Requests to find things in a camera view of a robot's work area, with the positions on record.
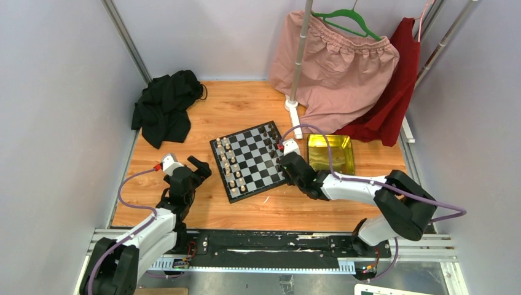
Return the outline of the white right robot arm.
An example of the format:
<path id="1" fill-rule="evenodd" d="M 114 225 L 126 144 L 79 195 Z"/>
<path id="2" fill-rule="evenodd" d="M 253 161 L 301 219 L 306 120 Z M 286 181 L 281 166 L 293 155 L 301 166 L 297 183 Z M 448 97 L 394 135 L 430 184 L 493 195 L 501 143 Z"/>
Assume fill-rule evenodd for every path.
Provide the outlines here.
<path id="1" fill-rule="evenodd" d="M 437 209 L 434 199 L 401 170 L 349 178 L 316 171 L 296 152 L 282 156 L 280 165 L 288 183 L 313 200 L 349 200 L 380 210 L 380 215 L 362 219 L 351 234 L 348 247 L 358 256 L 367 256 L 380 242 L 395 237 L 419 241 Z"/>

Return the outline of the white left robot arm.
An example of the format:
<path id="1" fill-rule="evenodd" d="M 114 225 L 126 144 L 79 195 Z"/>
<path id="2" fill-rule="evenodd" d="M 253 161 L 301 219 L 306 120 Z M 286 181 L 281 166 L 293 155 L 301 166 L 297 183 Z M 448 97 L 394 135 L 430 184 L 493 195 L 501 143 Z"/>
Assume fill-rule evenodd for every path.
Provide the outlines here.
<path id="1" fill-rule="evenodd" d="M 185 252 L 189 245 L 184 219 L 196 189 L 211 176 L 210 166 L 194 156 L 191 170 L 174 154 L 164 156 L 148 173 L 162 171 L 168 188 L 155 206 L 141 206 L 150 215 L 117 238 L 100 238 L 79 286 L 79 294 L 133 294 L 138 280 L 166 252 Z"/>

